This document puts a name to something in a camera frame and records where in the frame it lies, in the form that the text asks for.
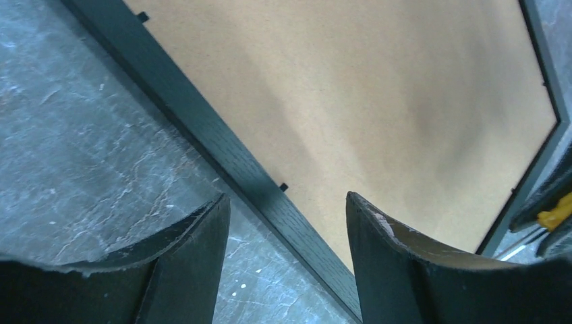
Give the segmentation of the yellow handled screwdriver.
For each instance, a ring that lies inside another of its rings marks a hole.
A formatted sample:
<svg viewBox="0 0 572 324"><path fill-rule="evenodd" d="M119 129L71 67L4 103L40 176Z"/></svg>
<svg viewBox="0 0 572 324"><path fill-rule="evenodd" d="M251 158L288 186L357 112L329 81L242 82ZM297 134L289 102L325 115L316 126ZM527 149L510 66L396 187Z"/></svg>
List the yellow handled screwdriver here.
<svg viewBox="0 0 572 324"><path fill-rule="evenodd" d="M543 236L553 232L566 218L571 215L571 192L559 199L556 206L550 211L541 211L538 213L538 228L532 230L524 237L512 243L502 252L498 252L493 256L494 259L500 261L508 261L521 251L525 250L529 245L538 241Z"/></svg>

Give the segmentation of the black picture frame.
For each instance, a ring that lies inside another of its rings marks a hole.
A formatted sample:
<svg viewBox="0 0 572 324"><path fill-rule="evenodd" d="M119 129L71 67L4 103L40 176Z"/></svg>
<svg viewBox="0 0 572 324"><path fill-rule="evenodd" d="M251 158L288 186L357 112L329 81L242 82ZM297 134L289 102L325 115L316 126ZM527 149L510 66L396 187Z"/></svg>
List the black picture frame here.
<svg viewBox="0 0 572 324"><path fill-rule="evenodd" d="M65 5L358 323L349 192L494 259L571 166L541 1Z"/></svg>

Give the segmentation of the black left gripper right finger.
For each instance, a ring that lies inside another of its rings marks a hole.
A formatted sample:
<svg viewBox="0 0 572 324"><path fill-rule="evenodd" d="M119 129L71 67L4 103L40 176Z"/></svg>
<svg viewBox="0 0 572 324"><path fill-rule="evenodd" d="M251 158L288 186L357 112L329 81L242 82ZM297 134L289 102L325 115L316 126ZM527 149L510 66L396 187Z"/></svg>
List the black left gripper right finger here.
<svg viewBox="0 0 572 324"><path fill-rule="evenodd" d="M522 265L453 248L356 192L347 235L365 323L570 323L571 255Z"/></svg>

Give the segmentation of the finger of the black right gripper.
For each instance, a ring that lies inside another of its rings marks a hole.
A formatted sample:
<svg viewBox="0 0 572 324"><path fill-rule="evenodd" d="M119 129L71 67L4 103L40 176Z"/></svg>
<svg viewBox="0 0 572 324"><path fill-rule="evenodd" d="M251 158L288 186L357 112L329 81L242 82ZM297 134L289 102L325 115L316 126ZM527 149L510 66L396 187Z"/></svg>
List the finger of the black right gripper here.
<svg viewBox="0 0 572 324"><path fill-rule="evenodd" d="M557 228L550 232L538 245L536 256L551 258L571 252L571 227Z"/></svg>
<svg viewBox="0 0 572 324"><path fill-rule="evenodd" d="M571 192L571 166L564 165L560 173L544 182L513 216L510 232L520 232L528 228L538 219L538 213L555 207L557 202Z"/></svg>

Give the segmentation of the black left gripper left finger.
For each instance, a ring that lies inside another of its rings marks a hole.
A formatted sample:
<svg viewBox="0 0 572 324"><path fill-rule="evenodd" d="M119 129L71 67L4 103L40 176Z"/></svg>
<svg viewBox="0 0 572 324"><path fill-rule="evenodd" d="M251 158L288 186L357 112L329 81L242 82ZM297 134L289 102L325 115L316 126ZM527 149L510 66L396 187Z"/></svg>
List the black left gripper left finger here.
<svg viewBox="0 0 572 324"><path fill-rule="evenodd" d="M229 197L96 261L1 256L2 323L211 323L229 236Z"/></svg>

